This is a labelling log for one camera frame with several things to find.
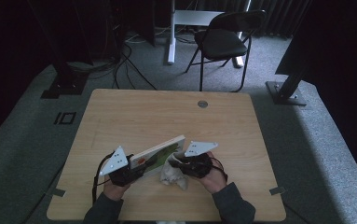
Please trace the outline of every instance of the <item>floor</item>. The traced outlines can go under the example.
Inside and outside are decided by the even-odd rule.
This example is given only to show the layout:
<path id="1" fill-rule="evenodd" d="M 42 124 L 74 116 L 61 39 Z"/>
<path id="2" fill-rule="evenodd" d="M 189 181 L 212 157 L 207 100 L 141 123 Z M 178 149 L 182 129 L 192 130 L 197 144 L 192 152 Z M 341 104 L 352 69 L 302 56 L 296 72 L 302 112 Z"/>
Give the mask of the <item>floor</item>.
<path id="1" fill-rule="evenodd" d="M 198 91 L 199 68 L 184 73 L 196 46 L 187 43 L 191 35 L 179 37 L 173 65 L 167 64 L 169 41 L 163 34 L 155 46 L 140 37 L 128 41 L 130 49 L 124 52 L 132 64 L 123 63 L 117 70 L 119 88 Z M 275 70 L 289 43 L 280 37 L 255 38 L 241 91 L 253 99 L 277 182 L 287 190 L 282 195 L 287 218 L 281 223 L 357 223 L 357 164 L 316 87 L 302 81 L 298 89 L 307 105 L 297 106 L 275 105 L 265 85 L 286 79 Z M 234 90 L 240 73 L 231 63 L 224 68 L 208 64 L 203 90 Z M 53 67 L 46 67 L 0 128 L 0 223 L 80 223 L 49 220 L 50 194 L 91 92 L 117 84 L 111 70 L 95 72 L 81 95 L 40 99 L 55 76 Z M 59 113 L 76 113 L 76 118 L 72 124 L 55 124 Z"/>

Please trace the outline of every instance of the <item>person's arm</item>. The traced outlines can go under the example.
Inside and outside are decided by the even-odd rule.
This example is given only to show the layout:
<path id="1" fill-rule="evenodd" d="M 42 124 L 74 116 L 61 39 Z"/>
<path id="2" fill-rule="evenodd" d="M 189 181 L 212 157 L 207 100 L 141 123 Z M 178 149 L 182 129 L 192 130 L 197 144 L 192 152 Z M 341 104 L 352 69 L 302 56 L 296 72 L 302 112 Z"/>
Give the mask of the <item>person's arm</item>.
<path id="1" fill-rule="evenodd" d="M 85 215 L 83 224 L 111 224 L 116 223 L 123 205 L 123 194 L 130 187 L 120 187 L 107 181 L 104 184 L 103 192 L 97 198 L 96 203 L 90 208 Z"/>
<path id="2" fill-rule="evenodd" d="M 241 198 L 234 183 L 213 194 L 213 201 L 224 223 L 253 223 L 254 207 Z"/>
<path id="3" fill-rule="evenodd" d="M 224 175 L 217 169 L 211 171 L 198 181 L 212 196 L 222 221 L 227 224 L 253 223 L 255 208 L 241 198 L 240 192 L 234 183 L 227 184 Z"/>

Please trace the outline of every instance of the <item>desk surface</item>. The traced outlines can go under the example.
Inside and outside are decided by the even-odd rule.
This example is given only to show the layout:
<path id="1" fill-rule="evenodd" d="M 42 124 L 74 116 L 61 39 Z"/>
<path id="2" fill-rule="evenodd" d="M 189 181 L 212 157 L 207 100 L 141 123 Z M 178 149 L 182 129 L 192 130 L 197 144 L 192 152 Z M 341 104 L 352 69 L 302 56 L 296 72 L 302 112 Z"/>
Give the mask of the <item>desk surface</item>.
<path id="1" fill-rule="evenodd" d="M 198 101 L 206 101 L 201 108 Z M 91 207 L 91 186 L 105 155 L 123 146 L 139 153 L 183 134 L 190 141 L 217 142 L 220 160 L 242 197 L 256 208 L 255 220 L 280 221 L 285 210 L 263 136 L 248 94 L 190 91 L 95 90 L 90 97 L 48 218 L 82 219 Z M 211 195 L 189 178 L 188 190 L 165 186 L 159 175 L 140 178 L 124 195 L 121 220 L 220 220 Z"/>

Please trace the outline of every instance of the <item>sleeve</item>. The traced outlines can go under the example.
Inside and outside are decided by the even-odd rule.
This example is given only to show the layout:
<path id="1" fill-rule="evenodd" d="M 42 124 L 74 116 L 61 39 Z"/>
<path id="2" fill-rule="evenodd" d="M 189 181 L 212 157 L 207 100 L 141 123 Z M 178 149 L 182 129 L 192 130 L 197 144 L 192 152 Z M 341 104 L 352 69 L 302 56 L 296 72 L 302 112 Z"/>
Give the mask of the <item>sleeve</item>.
<path id="1" fill-rule="evenodd" d="M 219 210 L 223 223 L 253 223 L 255 208 L 241 198 L 236 184 L 230 183 L 213 194 L 213 201 Z"/>
<path id="2" fill-rule="evenodd" d="M 83 224 L 111 224 L 116 223 L 122 208 L 123 200 L 113 201 L 101 193 L 96 203 L 86 213 Z"/>

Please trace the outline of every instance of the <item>chair backrest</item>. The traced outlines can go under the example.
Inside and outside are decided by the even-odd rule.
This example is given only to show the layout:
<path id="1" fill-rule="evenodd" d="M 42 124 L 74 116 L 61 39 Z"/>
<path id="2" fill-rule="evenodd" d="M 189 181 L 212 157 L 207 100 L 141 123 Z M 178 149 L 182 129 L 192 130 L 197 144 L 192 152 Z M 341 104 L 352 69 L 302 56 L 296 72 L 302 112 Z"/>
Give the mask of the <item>chair backrest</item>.
<path id="1" fill-rule="evenodd" d="M 246 32 L 260 28 L 266 18 L 264 10 L 246 12 L 225 12 L 214 17 L 209 29 L 223 29 L 232 32 Z"/>

